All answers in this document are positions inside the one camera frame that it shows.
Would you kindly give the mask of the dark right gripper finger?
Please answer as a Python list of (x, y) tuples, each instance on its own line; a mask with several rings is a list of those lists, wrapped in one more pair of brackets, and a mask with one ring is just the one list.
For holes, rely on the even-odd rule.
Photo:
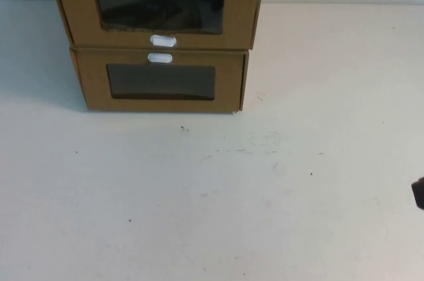
[(416, 205), (419, 209), (424, 210), (424, 178), (420, 178), (411, 185)]

